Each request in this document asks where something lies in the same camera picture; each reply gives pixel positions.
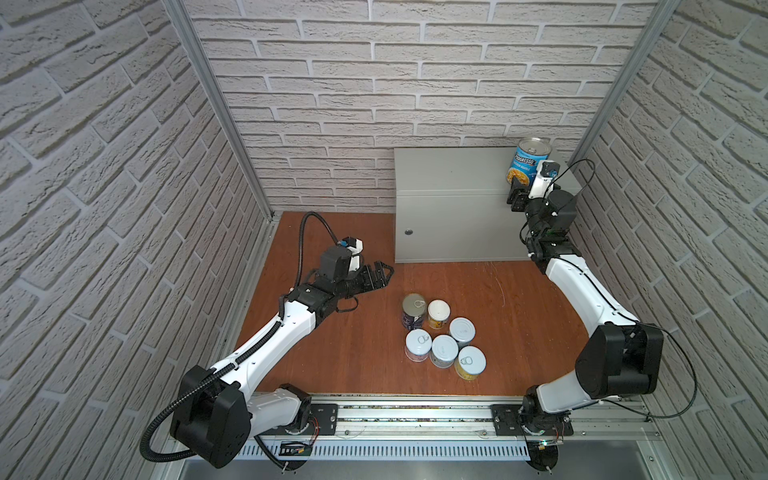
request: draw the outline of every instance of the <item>cable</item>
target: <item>cable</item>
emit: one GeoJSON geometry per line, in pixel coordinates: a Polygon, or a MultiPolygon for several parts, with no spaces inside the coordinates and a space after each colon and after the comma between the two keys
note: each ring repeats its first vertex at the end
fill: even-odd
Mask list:
{"type": "Polygon", "coordinates": [[[336,235],[334,234],[333,230],[331,230],[330,225],[328,225],[328,222],[326,222],[326,219],[320,216],[317,212],[306,212],[304,214],[304,217],[301,219],[301,224],[299,225],[299,269],[296,272],[296,281],[293,282],[293,288],[297,288],[299,284],[301,283],[301,270],[304,267],[304,227],[306,226],[306,221],[310,217],[315,217],[317,220],[320,220],[320,222],[323,223],[323,226],[328,230],[328,234],[331,236],[331,240],[333,240],[333,244],[336,245],[339,242],[339,239],[336,238],[336,235]]]}
{"type": "Polygon", "coordinates": [[[685,350],[683,349],[682,345],[677,341],[677,339],[674,336],[672,336],[672,334],[669,333],[666,329],[664,329],[664,328],[662,328],[660,326],[651,325],[650,323],[642,323],[642,322],[640,322],[638,320],[631,319],[628,316],[626,316],[623,313],[621,313],[615,306],[613,306],[613,304],[611,304],[611,302],[608,301],[608,299],[605,297],[605,295],[603,295],[603,292],[598,288],[597,285],[595,285],[595,283],[592,281],[592,279],[589,277],[589,275],[587,275],[587,273],[584,272],[581,267],[579,267],[576,263],[571,262],[570,260],[566,260],[565,258],[562,258],[562,257],[557,257],[557,258],[558,258],[558,260],[562,260],[562,261],[564,261],[566,263],[569,263],[572,266],[576,267],[576,270],[580,271],[581,274],[584,275],[587,278],[587,280],[589,280],[589,283],[592,284],[594,289],[597,290],[597,292],[603,298],[605,303],[610,308],[612,308],[613,311],[617,315],[619,315],[620,317],[622,317],[624,319],[627,319],[627,320],[629,320],[631,322],[635,322],[638,325],[649,326],[651,328],[655,328],[657,330],[661,330],[662,332],[666,333],[667,336],[672,340],[672,343],[674,343],[675,346],[677,347],[677,349],[680,350],[680,353],[683,354],[683,358],[685,358],[685,361],[688,363],[688,368],[690,369],[690,376],[691,376],[692,380],[694,381],[694,392],[690,395],[690,400],[688,401],[688,404],[682,410],[680,410],[679,412],[675,412],[675,413],[670,414],[670,415],[653,415],[653,414],[648,413],[648,412],[640,412],[638,410],[631,409],[631,408],[629,408],[627,406],[623,406],[619,402],[615,402],[613,400],[603,399],[602,401],[603,402],[612,403],[612,404],[614,404],[616,406],[620,406],[622,409],[629,410],[630,412],[637,413],[638,415],[642,415],[644,417],[649,417],[649,418],[652,418],[652,419],[673,419],[673,418],[679,417],[680,415],[683,415],[685,412],[687,412],[690,409],[690,407],[692,407],[694,405],[694,401],[696,400],[696,395],[697,395],[697,393],[699,391],[699,380],[696,377],[696,369],[694,368],[694,363],[690,361],[690,357],[685,352],[685,350]]]}
{"type": "Polygon", "coordinates": [[[306,463],[306,460],[302,462],[291,462],[288,460],[286,460],[285,462],[281,462],[280,460],[277,459],[277,457],[272,452],[270,452],[270,450],[266,447],[266,445],[264,445],[264,441],[261,439],[260,436],[254,435],[253,439],[256,440],[256,443],[259,444],[259,447],[261,447],[261,451],[264,452],[264,455],[266,455],[266,457],[269,460],[271,460],[273,464],[277,465],[277,468],[279,468],[284,472],[292,472],[294,470],[297,470],[301,465],[304,465],[304,463],[306,463]]]}
{"type": "Polygon", "coordinates": [[[525,240],[523,240],[523,230],[528,226],[528,222],[523,223],[523,226],[520,228],[520,233],[518,233],[518,237],[520,238],[520,243],[523,245],[527,245],[525,240]]]}
{"type": "Polygon", "coordinates": [[[581,163],[581,162],[583,162],[583,161],[587,161],[587,162],[589,162],[590,164],[592,164],[592,176],[594,176],[594,162],[593,162],[592,160],[590,160],[590,159],[588,159],[588,158],[582,158],[581,160],[576,160],[574,163],[572,163],[572,164],[568,165],[568,168],[566,168],[566,169],[565,169],[565,171],[564,171],[563,173],[559,174],[559,175],[558,175],[558,176],[557,176],[557,177],[556,177],[556,178],[555,178],[555,179],[552,181],[552,183],[550,183],[549,185],[547,185],[547,188],[544,190],[544,195],[542,195],[542,196],[543,196],[543,197],[546,197],[546,196],[547,196],[547,192],[549,191],[549,189],[550,189],[550,188],[554,188],[554,184],[555,184],[555,183],[557,183],[557,181],[558,181],[558,180],[560,180],[560,178],[561,178],[563,175],[565,175],[565,174],[566,174],[566,173],[567,173],[567,172],[568,172],[568,171],[569,171],[569,170],[570,170],[570,169],[571,169],[571,168],[572,168],[574,165],[580,164],[580,163],[581,163]]]}
{"type": "MultiPolygon", "coordinates": [[[[253,355],[258,349],[260,349],[272,336],[277,332],[277,329],[279,329],[282,326],[282,323],[275,322],[274,325],[272,325],[272,328],[269,332],[266,333],[265,336],[261,337],[258,342],[254,343],[248,350],[240,354],[236,359],[235,363],[237,365],[240,365],[242,362],[244,362],[249,356],[253,355]]],[[[147,428],[144,430],[144,434],[141,436],[141,441],[139,442],[139,452],[141,453],[141,456],[144,457],[144,459],[150,461],[150,462],[174,462],[176,460],[181,460],[183,458],[189,458],[191,456],[196,455],[195,452],[192,452],[191,450],[183,450],[182,452],[174,452],[174,453],[160,453],[155,452],[152,450],[151,442],[152,442],[152,435],[154,435],[155,431],[157,430],[157,427],[160,426],[160,424],[167,419],[171,413],[173,413],[179,406],[186,402],[188,399],[192,398],[199,392],[202,392],[208,386],[210,386],[212,383],[216,382],[221,377],[225,376],[227,373],[231,372],[235,368],[235,364],[230,363],[229,365],[218,369],[216,372],[214,372],[212,375],[208,376],[206,379],[202,380],[200,383],[197,384],[192,390],[189,392],[184,393],[182,396],[179,396],[176,401],[172,402],[169,406],[165,407],[165,409],[157,414],[157,416],[150,422],[150,424],[147,426],[147,428]]]]}
{"type": "Polygon", "coordinates": [[[588,159],[588,158],[582,158],[581,160],[579,160],[579,162],[580,162],[580,161],[588,161],[588,162],[589,162],[589,163],[592,165],[592,175],[590,175],[590,176],[589,176],[589,180],[587,180],[587,183],[586,183],[586,184],[584,184],[584,186],[583,186],[583,187],[582,187],[582,188],[581,188],[581,189],[580,189],[578,192],[576,192],[576,194],[575,194],[573,197],[571,197],[571,199],[570,199],[569,201],[565,202],[565,204],[564,204],[562,207],[558,208],[558,209],[557,209],[557,210],[554,212],[554,214],[555,214],[555,215],[559,214],[559,213],[560,213],[560,210],[563,210],[563,209],[564,209],[564,208],[566,208],[566,207],[567,207],[567,206],[568,206],[568,205],[569,205],[569,204],[570,204],[572,201],[576,200],[576,197],[578,197],[578,195],[579,195],[581,192],[583,192],[585,188],[587,188],[587,186],[589,185],[589,182],[591,182],[591,181],[592,181],[592,179],[594,178],[594,162],[593,162],[592,160],[588,159]]]}
{"type": "Polygon", "coordinates": [[[175,402],[171,403],[169,406],[165,407],[165,410],[160,412],[152,422],[147,426],[147,429],[144,430],[144,434],[141,436],[141,441],[139,442],[139,452],[141,453],[141,456],[144,457],[144,459],[149,460],[150,462],[175,462],[176,460],[181,460],[183,458],[189,458],[191,456],[195,456],[195,452],[192,452],[191,450],[183,450],[182,452],[174,452],[174,453],[160,453],[155,452],[152,449],[151,441],[152,441],[152,435],[154,434],[155,430],[157,430],[157,427],[160,426],[160,424],[168,418],[168,416],[176,410],[179,405],[186,402],[189,398],[196,395],[198,392],[201,392],[202,390],[206,389],[211,383],[217,381],[224,375],[226,375],[229,371],[231,371],[234,367],[231,363],[224,368],[217,370],[213,375],[207,377],[202,382],[198,383],[196,387],[194,387],[189,392],[183,394],[178,399],[176,399],[175,402]]]}

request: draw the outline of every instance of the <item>can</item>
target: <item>can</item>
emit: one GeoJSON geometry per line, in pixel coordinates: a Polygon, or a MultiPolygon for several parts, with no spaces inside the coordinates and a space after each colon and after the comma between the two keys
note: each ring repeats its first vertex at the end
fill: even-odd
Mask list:
{"type": "Polygon", "coordinates": [[[440,330],[448,323],[448,317],[451,316],[451,307],[442,300],[433,300],[429,302],[429,326],[435,330],[440,330]]]}
{"type": "Polygon", "coordinates": [[[538,162],[547,160],[552,152],[550,144],[541,138],[528,137],[518,142],[518,150],[515,152],[515,158],[507,170],[507,182],[517,178],[525,186],[533,183],[536,178],[536,166],[538,162]]]}
{"type": "Polygon", "coordinates": [[[418,293],[409,293],[402,301],[402,325],[407,330],[422,328],[427,302],[418,293]]]}
{"type": "Polygon", "coordinates": [[[458,355],[458,345],[450,335],[438,335],[432,341],[432,351],[429,353],[429,359],[436,367],[447,369],[451,366],[458,355]]]}
{"type": "Polygon", "coordinates": [[[466,346],[458,353],[453,365],[458,376],[474,380],[485,370],[485,355],[476,346],[466,346]]]}
{"type": "Polygon", "coordinates": [[[448,327],[448,331],[453,339],[458,343],[458,347],[463,349],[475,338],[475,326],[469,319],[463,316],[457,316],[451,320],[451,325],[448,327]]]}
{"type": "Polygon", "coordinates": [[[415,329],[406,335],[406,356],[414,362],[423,362],[432,349],[432,337],[426,330],[415,329]]]}

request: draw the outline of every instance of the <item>wooden tabletop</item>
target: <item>wooden tabletop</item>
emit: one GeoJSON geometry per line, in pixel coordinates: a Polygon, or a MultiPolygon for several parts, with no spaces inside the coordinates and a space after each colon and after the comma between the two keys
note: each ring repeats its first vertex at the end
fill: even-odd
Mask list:
{"type": "MultiPolygon", "coordinates": [[[[298,231],[302,213],[286,212],[280,221],[238,345],[249,339],[277,312],[278,297],[296,277],[298,231]]],[[[391,214],[323,214],[338,238],[363,240],[366,263],[393,265],[394,225],[391,214]]],[[[304,273],[318,266],[331,245],[315,218],[307,221],[304,273]]],[[[524,395],[529,386],[570,372],[587,342],[584,325],[560,290],[533,262],[397,264],[383,290],[360,295],[351,313],[334,313],[296,344],[259,385],[271,391],[292,383],[312,393],[379,393],[432,395],[524,395]],[[402,299],[420,293],[427,301],[442,299],[451,318],[465,316],[477,330],[472,345],[485,354],[488,366],[474,381],[453,369],[439,369],[428,359],[406,358],[402,299]]],[[[343,300],[339,308],[354,306],[343,300]]],[[[447,333],[434,331],[432,338],[447,333]]]]}

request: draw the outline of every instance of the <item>blue can label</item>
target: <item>blue can label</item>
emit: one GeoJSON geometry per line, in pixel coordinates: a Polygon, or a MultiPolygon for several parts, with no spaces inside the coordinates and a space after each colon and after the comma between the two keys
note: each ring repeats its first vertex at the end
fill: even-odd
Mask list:
{"type": "Polygon", "coordinates": [[[547,160],[547,157],[549,157],[549,154],[531,155],[518,147],[518,150],[515,152],[515,158],[512,160],[512,164],[507,172],[507,182],[511,184],[512,180],[517,178],[523,185],[530,185],[534,178],[536,178],[538,162],[547,160]]]}

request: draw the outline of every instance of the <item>white brick wall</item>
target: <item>white brick wall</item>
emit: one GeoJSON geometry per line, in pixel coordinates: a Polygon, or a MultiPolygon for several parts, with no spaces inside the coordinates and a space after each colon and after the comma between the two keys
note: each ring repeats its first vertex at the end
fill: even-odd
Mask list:
{"type": "MultiPolygon", "coordinates": [[[[597,175],[572,230],[611,292],[674,332],[696,366],[694,407],[658,421],[685,478],[768,475],[768,57],[756,8],[682,1],[591,152],[597,175]]],[[[691,386],[667,342],[651,411],[680,409],[691,386]]]]}
{"type": "Polygon", "coordinates": [[[265,219],[162,2],[0,16],[0,478],[133,480],[265,219]]]}
{"type": "Polygon", "coordinates": [[[393,212],[392,163],[373,169],[393,147],[537,135],[569,155],[653,2],[187,7],[273,208],[393,212]]]}

